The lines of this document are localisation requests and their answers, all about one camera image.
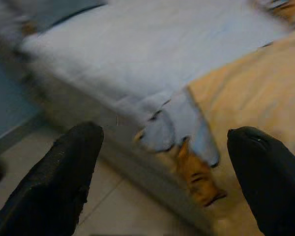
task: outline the tile floor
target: tile floor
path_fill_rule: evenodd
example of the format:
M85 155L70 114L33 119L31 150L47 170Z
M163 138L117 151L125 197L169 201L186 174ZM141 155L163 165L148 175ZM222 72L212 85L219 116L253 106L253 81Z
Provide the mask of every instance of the tile floor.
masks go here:
M29 169L59 133L45 126L23 138L0 159L7 173L0 183L0 209ZM98 161L77 236L195 236L196 230L147 196L105 162Z

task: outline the baseboard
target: baseboard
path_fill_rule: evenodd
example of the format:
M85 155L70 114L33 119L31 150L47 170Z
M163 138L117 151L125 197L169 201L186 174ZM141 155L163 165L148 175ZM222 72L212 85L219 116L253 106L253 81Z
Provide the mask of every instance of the baseboard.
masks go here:
M46 124L42 112L32 118L21 122L0 136L0 153L6 151L17 142L21 141L26 135Z

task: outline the white bedsheet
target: white bedsheet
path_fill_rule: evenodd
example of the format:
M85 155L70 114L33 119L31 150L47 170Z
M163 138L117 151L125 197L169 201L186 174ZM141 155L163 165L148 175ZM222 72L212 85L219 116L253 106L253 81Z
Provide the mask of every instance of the white bedsheet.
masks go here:
M23 50L143 124L189 81L287 33L246 0L111 0Z

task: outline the blue wall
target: blue wall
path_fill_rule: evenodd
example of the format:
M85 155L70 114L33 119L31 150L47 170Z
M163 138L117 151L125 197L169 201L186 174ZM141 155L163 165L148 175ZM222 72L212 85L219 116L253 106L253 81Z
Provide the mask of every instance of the blue wall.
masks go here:
M25 99L23 88L0 64L0 137L40 113L40 109Z

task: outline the beige bedspread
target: beige bedspread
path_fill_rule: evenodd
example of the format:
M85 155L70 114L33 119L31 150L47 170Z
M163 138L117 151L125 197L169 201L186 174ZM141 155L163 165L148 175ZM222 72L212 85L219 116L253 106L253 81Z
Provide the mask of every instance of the beige bedspread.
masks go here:
M280 139L295 154L295 32L194 80L188 88L221 152L221 163L213 174L228 192L228 197L204 211L218 235L262 235L233 171L227 131L255 126Z

